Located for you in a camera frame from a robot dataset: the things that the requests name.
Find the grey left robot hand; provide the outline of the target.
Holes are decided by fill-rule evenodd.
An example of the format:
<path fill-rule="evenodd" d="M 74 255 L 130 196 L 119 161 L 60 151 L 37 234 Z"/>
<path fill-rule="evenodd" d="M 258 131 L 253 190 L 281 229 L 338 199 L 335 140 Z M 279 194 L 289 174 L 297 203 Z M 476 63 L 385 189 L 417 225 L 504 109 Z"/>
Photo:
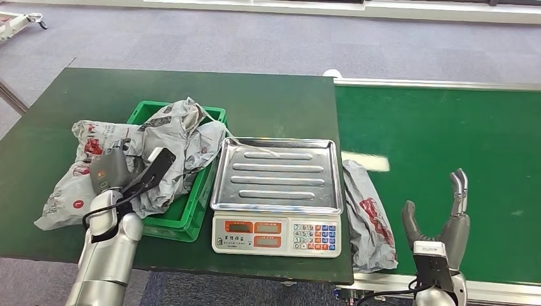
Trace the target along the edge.
<path fill-rule="evenodd" d="M 90 178 L 95 194 L 110 188 L 122 188 L 128 184 L 131 172 L 124 151 L 128 149 L 130 141 L 130 138 L 115 141 L 91 163 Z"/>

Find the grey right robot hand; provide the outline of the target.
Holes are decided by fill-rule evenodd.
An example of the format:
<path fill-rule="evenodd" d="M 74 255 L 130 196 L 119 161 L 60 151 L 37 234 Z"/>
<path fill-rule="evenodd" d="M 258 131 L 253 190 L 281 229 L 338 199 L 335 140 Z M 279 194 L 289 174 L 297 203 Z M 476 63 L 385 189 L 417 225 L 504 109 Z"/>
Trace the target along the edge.
<path fill-rule="evenodd" d="M 468 206 L 468 177 L 463 169 L 458 168 L 449 175 L 452 183 L 453 204 L 450 216 L 439 235 L 429 237 L 422 234 L 415 218 L 416 206 L 407 200 L 401 211 L 404 232 L 411 250 L 416 241 L 441 242 L 445 245 L 448 266 L 458 271 L 463 260 L 470 233 L 470 217 L 466 213 Z"/>

